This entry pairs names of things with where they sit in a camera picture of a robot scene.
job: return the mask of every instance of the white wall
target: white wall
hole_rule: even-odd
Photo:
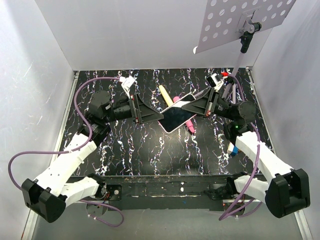
[[[297,0],[275,27],[253,66],[253,79],[278,156],[309,175],[311,205],[304,210],[320,238],[320,1]]]
[[[73,71],[34,0],[0,1],[0,239],[20,239],[29,209],[8,175],[8,161],[27,150],[53,150]],[[21,184],[51,156],[13,163]]]
[[[240,40],[193,54],[207,0],[36,0],[74,70],[233,67]],[[270,29],[257,33],[252,66]]]

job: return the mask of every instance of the yellow marker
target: yellow marker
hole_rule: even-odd
[[[170,98],[169,94],[167,93],[166,89],[164,88],[164,86],[160,85],[159,86],[159,90],[160,93],[162,95],[162,97],[165,100],[165,103],[168,105],[168,107],[170,107],[171,105],[174,104],[174,102],[172,101],[172,99]]]

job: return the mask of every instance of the smartphone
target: smartphone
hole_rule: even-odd
[[[191,93],[188,93],[176,101],[172,106],[167,107],[161,112],[164,118],[158,120],[158,122],[166,133],[172,133],[197,115],[193,112],[181,109],[183,105],[186,105],[193,100],[196,100],[196,98]]]

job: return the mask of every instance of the black marble surface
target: black marble surface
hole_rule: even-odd
[[[81,71],[77,82],[79,87],[94,77],[128,77],[133,76],[136,82],[131,87],[131,94],[139,93],[146,104],[158,111],[167,105],[159,91],[163,85],[169,95],[182,97],[208,87],[206,77],[227,69],[148,69],[148,70],[101,70]],[[247,100],[255,102],[253,88],[244,68],[237,75]],[[85,87],[78,97],[82,112],[88,110],[92,94],[99,90],[110,92],[113,101],[125,93],[117,80],[94,81]],[[96,173],[103,176],[137,176],[137,175],[221,175],[238,172],[251,172],[252,162],[240,152],[236,156],[227,154],[229,142],[223,134],[223,123],[227,120],[217,116],[210,118],[195,117],[192,119],[196,133],[191,135],[185,126],[167,134],[158,122],[135,125],[131,119],[111,123],[111,133],[74,173],[75,176],[86,176]],[[81,124],[78,114],[72,105],[66,123],[62,150],[68,145],[72,136]],[[257,111],[256,122],[261,140],[271,146],[260,111]]]

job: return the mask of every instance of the pink marker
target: pink marker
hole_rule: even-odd
[[[175,97],[173,98],[173,102],[175,103],[175,102],[178,101],[179,99],[180,99],[180,98],[179,98],[178,96],[175,96]],[[194,125],[193,125],[193,123],[192,123],[191,120],[187,121],[187,122],[185,123],[185,125],[186,125],[186,127],[189,129],[189,131],[190,131],[192,134],[195,133]]]

